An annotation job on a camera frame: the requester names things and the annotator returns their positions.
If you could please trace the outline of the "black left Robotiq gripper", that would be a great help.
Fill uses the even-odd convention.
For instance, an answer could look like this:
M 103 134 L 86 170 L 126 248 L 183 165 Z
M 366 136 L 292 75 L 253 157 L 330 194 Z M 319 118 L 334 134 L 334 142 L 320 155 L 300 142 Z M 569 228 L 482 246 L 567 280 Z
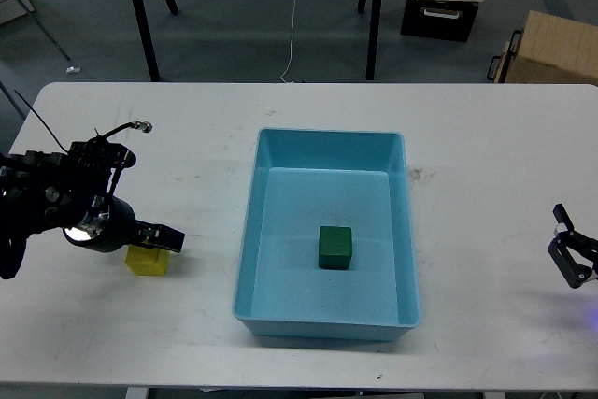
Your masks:
M 65 239 L 74 246 L 109 253 L 130 244 L 148 249 L 181 253 L 185 234 L 164 224 L 136 222 L 132 207 L 111 197 L 95 215 L 88 213 L 76 226 L 64 228 Z

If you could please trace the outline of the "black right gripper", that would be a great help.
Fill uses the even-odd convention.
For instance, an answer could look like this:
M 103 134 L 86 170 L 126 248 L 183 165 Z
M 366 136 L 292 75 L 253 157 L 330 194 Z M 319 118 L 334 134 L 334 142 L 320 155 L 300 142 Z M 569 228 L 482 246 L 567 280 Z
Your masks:
M 557 222 L 548 254 L 566 283 L 577 289 L 597 278 L 597 240 L 576 230 L 563 204 L 554 206 Z

